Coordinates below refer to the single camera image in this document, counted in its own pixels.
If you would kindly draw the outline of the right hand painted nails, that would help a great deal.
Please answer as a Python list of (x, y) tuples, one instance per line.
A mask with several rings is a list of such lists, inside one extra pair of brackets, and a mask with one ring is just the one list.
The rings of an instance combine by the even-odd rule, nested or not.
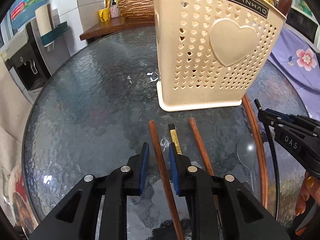
[(319, 239), (319, 178), (305, 172), (295, 206), (293, 234), (296, 239)]

